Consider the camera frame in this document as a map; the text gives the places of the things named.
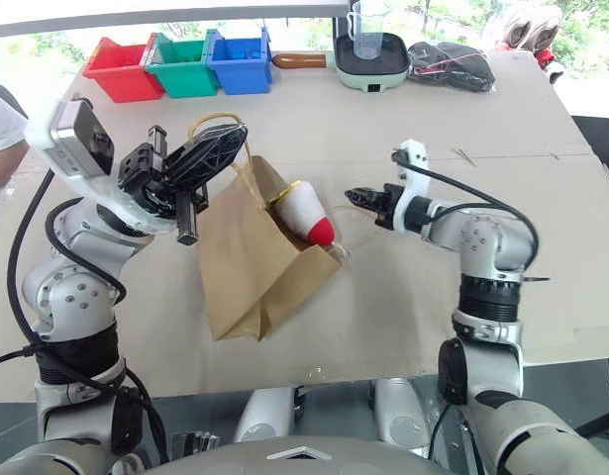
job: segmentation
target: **person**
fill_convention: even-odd
[[[0,195],[29,146],[23,131],[27,120],[0,98]]]

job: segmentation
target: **brown paper bag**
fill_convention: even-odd
[[[262,339],[341,266],[273,218],[269,202],[287,186],[254,155],[199,217],[198,261],[214,339]]]

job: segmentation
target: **black plastic bag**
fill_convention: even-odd
[[[495,77],[484,53],[456,43],[419,42],[407,50],[411,79],[472,92],[493,90]]]

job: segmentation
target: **clear plastic cup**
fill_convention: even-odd
[[[379,57],[383,43],[383,23],[388,11],[381,1],[355,2],[353,10],[346,15],[348,35],[354,42],[355,56],[361,59]]]

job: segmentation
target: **beige table surface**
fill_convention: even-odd
[[[273,69],[269,94],[114,104],[93,81],[69,91],[89,97],[116,146],[117,162],[149,126],[170,148],[188,124],[217,111],[240,114],[250,144],[288,180],[311,181],[343,241],[378,233],[346,209],[344,191],[396,182],[390,151],[424,142],[433,169],[523,210],[541,252],[520,307],[527,364],[609,357],[609,177],[537,68],[523,53],[491,57],[496,92],[476,95],[406,81],[384,94],[344,87],[327,69]],[[9,246],[45,166],[30,153],[0,204],[0,354],[23,338],[5,290]],[[210,183],[214,196],[231,179]],[[20,275],[49,251],[47,210],[70,197],[55,182],[25,240]],[[430,196],[469,197],[433,182]],[[453,335],[457,256],[417,236],[381,232],[281,328],[258,343],[214,342],[196,250],[157,238],[124,268],[128,298],[117,307],[121,350],[155,396],[435,373],[440,343]],[[0,366],[0,402],[33,400],[32,359]]]

